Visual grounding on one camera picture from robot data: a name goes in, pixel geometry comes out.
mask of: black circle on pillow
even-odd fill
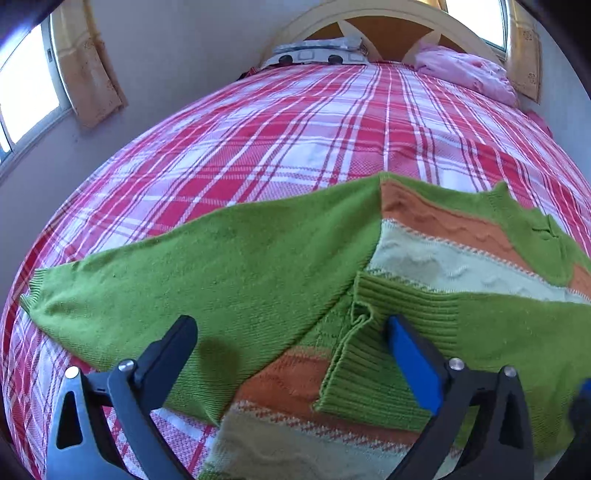
[[[340,65],[343,63],[343,57],[341,57],[340,55],[331,55],[329,57],[329,63],[331,65]]]
[[[294,59],[291,55],[283,55],[282,57],[279,57],[279,65],[282,67],[291,65],[292,63],[294,63]]]

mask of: window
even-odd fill
[[[504,0],[446,0],[445,10],[495,50],[507,47],[507,13]]]
[[[0,162],[24,149],[69,107],[47,18],[0,67]]]

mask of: curved headboard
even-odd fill
[[[501,63],[472,30],[446,12],[417,0],[332,0],[319,5],[285,27],[268,46],[262,61],[280,44],[347,35],[361,36],[369,43],[370,59],[402,61],[419,39],[431,37],[432,43]]]

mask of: plaid bedsheet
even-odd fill
[[[159,235],[220,207],[304,194],[381,170],[466,192],[505,180],[522,205],[552,214],[591,251],[589,184],[521,112],[400,64],[260,72],[120,150],[70,196],[25,258],[0,321],[4,407],[24,465],[45,477],[64,371],[89,371],[19,308],[35,268]],[[196,475],[215,427],[166,409],[152,416]],[[108,423],[127,467],[143,476],[112,411]]]

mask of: striped sweater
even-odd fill
[[[204,479],[385,478],[428,420],[385,319],[404,314],[473,369],[515,365],[545,456],[570,441],[591,371],[590,270],[504,183],[468,194],[382,173],[38,270],[21,304],[98,369],[195,317],[167,406],[221,422]]]

